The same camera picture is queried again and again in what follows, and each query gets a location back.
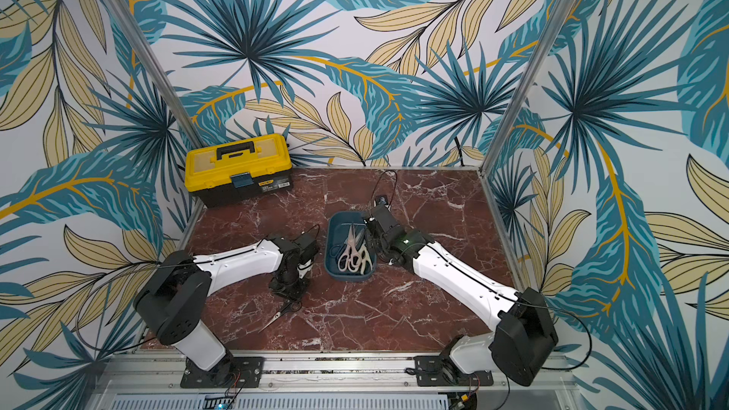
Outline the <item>thin black scissors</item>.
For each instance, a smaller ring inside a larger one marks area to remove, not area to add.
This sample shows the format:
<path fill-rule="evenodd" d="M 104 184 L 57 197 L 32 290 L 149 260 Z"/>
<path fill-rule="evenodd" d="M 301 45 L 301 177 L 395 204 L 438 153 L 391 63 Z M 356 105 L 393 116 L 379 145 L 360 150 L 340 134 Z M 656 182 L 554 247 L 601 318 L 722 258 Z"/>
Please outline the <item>thin black scissors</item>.
<path fill-rule="evenodd" d="M 302 305 L 299 301 L 295 300 L 289 300 L 286 303 L 283 304 L 283 306 L 271 317 L 271 319 L 264 325 L 262 328 L 260 328 L 260 332 L 266 330 L 269 328 L 269 326 L 273 325 L 277 320 L 279 320 L 282 316 L 289 314 L 289 313 L 296 313 L 301 309 Z"/>

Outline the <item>teal plastic storage box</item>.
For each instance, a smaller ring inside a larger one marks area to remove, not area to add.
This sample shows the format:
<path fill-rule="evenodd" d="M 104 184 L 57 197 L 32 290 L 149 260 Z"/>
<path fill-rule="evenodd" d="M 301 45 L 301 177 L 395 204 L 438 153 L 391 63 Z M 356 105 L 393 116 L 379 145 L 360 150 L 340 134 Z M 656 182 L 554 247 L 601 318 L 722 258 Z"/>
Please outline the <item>teal plastic storage box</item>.
<path fill-rule="evenodd" d="M 376 269 L 376 257 L 368 248 L 368 226 L 364 214 L 343 211 L 328 224 L 325 269 L 339 281 L 364 282 Z"/>

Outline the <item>pink handled kitchen scissors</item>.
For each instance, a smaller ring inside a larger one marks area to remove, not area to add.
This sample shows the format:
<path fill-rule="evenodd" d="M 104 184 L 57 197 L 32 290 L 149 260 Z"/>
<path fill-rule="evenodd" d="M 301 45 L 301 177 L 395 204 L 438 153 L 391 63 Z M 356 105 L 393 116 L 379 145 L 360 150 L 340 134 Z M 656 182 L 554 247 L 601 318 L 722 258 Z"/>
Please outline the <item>pink handled kitchen scissors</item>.
<path fill-rule="evenodd" d="M 349 226 L 349 233 L 347 234 L 347 240 L 343 246 L 342 253 L 340 254 L 337 266 L 339 271 L 348 271 L 349 273 L 355 273 L 359 269 L 360 254 L 358 252 L 358 238 L 355 231 L 355 226 L 351 224 Z"/>

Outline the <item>cream handled kitchen scissors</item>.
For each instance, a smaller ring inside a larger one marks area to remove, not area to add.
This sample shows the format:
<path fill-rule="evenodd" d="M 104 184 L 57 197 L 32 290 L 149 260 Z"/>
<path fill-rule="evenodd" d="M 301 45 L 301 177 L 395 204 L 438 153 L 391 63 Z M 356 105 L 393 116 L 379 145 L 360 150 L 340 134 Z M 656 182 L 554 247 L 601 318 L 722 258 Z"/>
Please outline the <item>cream handled kitchen scissors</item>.
<path fill-rule="evenodd" d="M 366 237 L 363 237 L 361 244 L 352 254 L 349 260 L 349 270 L 352 273 L 360 273 L 364 275 L 372 268 L 372 261 L 366 244 Z"/>

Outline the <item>blue handled scissors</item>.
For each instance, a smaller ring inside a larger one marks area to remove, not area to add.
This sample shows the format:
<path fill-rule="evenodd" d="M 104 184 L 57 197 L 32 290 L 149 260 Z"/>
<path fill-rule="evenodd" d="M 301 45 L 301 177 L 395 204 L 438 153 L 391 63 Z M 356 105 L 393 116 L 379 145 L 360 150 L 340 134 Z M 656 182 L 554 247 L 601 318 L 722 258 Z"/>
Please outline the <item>blue handled scissors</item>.
<path fill-rule="evenodd" d="M 343 254 L 343 250 L 344 250 L 345 246 L 346 245 L 344 243 L 334 244 L 330 248 L 330 251 L 328 252 L 328 256 L 331 259 L 338 259 Z"/>

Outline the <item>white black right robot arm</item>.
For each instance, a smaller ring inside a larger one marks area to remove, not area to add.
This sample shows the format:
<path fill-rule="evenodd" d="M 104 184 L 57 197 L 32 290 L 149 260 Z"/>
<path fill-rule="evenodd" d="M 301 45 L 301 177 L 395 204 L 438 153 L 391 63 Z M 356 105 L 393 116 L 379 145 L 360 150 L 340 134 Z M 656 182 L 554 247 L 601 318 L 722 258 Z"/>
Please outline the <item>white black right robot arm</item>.
<path fill-rule="evenodd" d="M 520 292 L 479 273 L 431 235 L 404 227 L 385 205 L 365 214 L 364 223 L 377 254 L 449 293 L 489 330 L 452 340 L 431 376 L 456 385 L 477 373 L 498 370 L 518 385 L 533 383 L 558 344 L 542 293 L 532 288 Z"/>

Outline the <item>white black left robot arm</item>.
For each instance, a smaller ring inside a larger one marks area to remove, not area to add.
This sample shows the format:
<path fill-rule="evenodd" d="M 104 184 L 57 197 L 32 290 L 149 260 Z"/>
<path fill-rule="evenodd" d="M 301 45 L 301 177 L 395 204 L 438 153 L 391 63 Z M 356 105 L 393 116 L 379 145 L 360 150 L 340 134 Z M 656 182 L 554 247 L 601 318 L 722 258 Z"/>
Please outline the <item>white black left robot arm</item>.
<path fill-rule="evenodd" d="M 228 372 L 233 357 L 201 321 L 207 298 L 218 290 L 261 274 L 271 275 L 270 291 L 284 300 L 275 318 L 301 307 L 318 254 L 316 237 L 294 240 L 270 235 L 258 243 L 212 255 L 173 252 L 134 299 L 133 307 L 159 343 L 174 347 L 204 372 Z"/>

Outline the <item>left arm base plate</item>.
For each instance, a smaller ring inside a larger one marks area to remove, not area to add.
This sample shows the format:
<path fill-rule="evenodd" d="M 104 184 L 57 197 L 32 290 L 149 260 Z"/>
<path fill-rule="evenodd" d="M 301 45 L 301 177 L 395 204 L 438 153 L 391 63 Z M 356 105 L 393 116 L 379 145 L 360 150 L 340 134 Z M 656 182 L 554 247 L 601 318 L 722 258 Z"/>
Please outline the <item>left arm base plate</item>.
<path fill-rule="evenodd" d="M 263 372 L 264 357 L 228 356 L 205 371 L 187 359 L 180 387 L 193 388 L 258 388 Z"/>

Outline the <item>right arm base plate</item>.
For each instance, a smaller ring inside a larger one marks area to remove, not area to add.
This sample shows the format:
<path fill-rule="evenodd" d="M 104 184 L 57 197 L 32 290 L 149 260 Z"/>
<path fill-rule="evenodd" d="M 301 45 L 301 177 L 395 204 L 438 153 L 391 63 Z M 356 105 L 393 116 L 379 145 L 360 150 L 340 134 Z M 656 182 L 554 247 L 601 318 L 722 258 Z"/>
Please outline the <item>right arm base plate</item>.
<path fill-rule="evenodd" d="M 414 357 L 412 375 L 419 387 L 439 386 L 491 386 L 494 384 L 490 371 L 477 371 L 466 374 L 459 371 L 449 360 L 438 355 L 420 355 Z"/>

